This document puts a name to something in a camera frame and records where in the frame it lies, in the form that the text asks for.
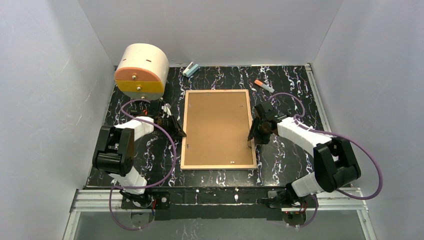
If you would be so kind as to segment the brown cardboard backing board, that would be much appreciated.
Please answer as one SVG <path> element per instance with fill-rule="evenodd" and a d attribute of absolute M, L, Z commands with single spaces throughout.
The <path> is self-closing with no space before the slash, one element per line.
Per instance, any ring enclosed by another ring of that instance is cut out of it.
<path fill-rule="evenodd" d="M 255 169 L 249 92 L 246 89 L 187 90 L 182 170 Z"/>

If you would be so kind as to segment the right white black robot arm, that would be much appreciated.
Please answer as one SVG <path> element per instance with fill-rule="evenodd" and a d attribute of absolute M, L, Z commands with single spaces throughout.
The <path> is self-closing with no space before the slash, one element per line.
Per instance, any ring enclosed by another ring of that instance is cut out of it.
<path fill-rule="evenodd" d="M 283 190 L 258 200 L 259 203 L 268 208 L 289 206 L 302 202 L 309 195 L 332 193 L 361 176 L 360 166 L 348 140 L 308 130 L 303 124 L 296 123 L 294 117 L 279 113 L 269 101 L 253 109 L 254 119 L 248 141 L 265 145 L 270 142 L 272 134 L 290 140 L 313 157 L 314 170 L 286 184 Z"/>

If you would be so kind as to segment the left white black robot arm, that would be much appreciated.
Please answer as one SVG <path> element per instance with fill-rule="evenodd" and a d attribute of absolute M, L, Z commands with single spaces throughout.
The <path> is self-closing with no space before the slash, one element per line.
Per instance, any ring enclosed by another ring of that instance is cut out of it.
<path fill-rule="evenodd" d="M 135 169 L 135 142 L 155 129 L 165 136 L 184 138 L 186 133 L 163 100 L 146 100 L 144 111 L 133 111 L 130 121 L 100 128 L 92 166 L 119 184 L 124 200 L 141 209 L 164 210 L 170 207 L 170 193 L 153 191 L 148 181 Z"/>

